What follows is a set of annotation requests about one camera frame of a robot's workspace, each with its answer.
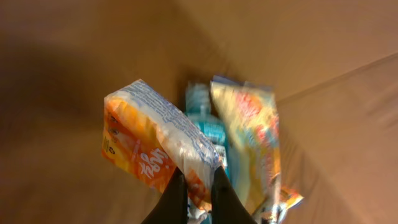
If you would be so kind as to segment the blue mouthwash bottle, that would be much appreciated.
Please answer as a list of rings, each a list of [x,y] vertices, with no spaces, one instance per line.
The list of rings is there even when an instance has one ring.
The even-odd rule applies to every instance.
[[[185,92],[185,114],[215,145],[228,179],[228,139],[223,122],[211,113],[209,87],[203,83],[189,83]]]

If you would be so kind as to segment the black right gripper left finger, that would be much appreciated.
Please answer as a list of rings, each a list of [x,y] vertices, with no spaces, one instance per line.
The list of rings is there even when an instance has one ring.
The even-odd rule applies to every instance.
[[[187,224],[187,205],[187,183],[176,168],[158,203],[141,224]]]

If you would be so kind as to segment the orange small tissue packet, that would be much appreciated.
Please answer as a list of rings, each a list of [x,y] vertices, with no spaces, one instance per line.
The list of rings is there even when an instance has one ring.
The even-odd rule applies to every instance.
[[[102,155],[159,192],[180,169],[190,200],[211,210],[213,176],[222,165],[215,145],[145,81],[104,98]]]

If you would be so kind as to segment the yellow tissue pack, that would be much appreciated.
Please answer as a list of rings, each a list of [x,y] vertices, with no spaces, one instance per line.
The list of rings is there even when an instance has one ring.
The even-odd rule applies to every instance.
[[[272,87],[215,75],[210,94],[228,132],[229,173],[240,202],[257,223],[281,224],[303,197],[282,186]]]

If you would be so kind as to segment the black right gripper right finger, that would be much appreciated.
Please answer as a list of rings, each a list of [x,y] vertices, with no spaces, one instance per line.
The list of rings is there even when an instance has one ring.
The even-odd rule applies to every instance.
[[[211,205],[212,224],[256,224],[238,199],[222,167],[215,170]]]

